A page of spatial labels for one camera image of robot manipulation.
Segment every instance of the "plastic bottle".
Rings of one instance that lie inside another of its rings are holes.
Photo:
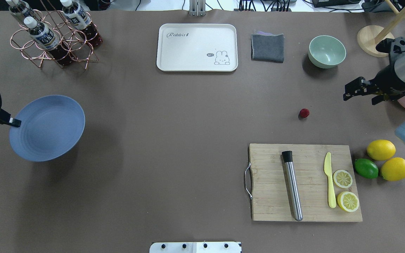
[[[93,48],[103,43],[103,38],[99,35],[95,25],[79,3],[72,0],[60,0],[60,2],[63,5],[62,10],[66,19],[68,19],[74,29],[85,34],[87,41]],[[85,37],[80,32],[78,34],[85,40]]]
[[[29,4],[20,0],[6,0],[9,7],[10,14],[18,21],[19,24],[24,25],[24,18],[33,17],[38,20],[35,12],[29,7]]]
[[[25,18],[24,24],[29,28],[31,37],[54,57],[57,63],[65,66],[73,62],[69,52],[66,50],[68,46],[63,42],[60,44],[60,39],[56,37],[47,24],[37,22],[33,17]]]

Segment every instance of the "yellow lemon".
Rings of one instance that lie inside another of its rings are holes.
[[[367,147],[368,155],[378,161],[383,161],[392,158],[397,149],[391,141],[375,140],[372,141]]]
[[[336,171],[332,178],[334,179],[336,186],[340,188],[347,189],[352,186],[352,176],[345,170]]]
[[[349,191],[344,191],[337,195],[337,203],[346,212],[354,212],[359,208],[359,198]]]
[[[405,178],[405,160],[401,157],[388,160],[381,167],[381,176],[388,181],[398,181]]]

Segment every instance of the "rabbit cartoon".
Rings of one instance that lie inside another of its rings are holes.
[[[217,51],[217,57],[215,58],[215,65],[222,64],[222,65],[229,65],[229,57],[228,52],[226,51]]]

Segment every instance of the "white tray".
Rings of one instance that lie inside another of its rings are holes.
[[[159,29],[157,67],[162,71],[233,71],[237,32],[230,24],[164,24]]]

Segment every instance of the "metal bracket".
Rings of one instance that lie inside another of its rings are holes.
[[[190,0],[190,16],[206,16],[206,0]]]
[[[149,253],[242,253],[241,242],[164,242],[153,243]]]

